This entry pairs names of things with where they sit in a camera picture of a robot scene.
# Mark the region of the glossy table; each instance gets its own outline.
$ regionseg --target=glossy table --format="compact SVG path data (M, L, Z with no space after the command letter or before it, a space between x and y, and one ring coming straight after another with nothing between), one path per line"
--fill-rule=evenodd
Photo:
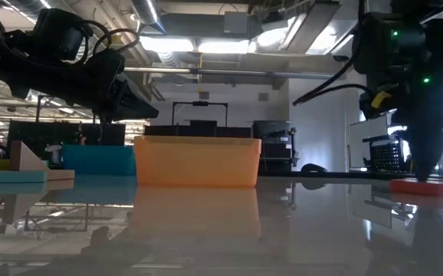
M78 176L35 198L12 225L0 218L0 275L443 275L443 198L387 182L138 189Z

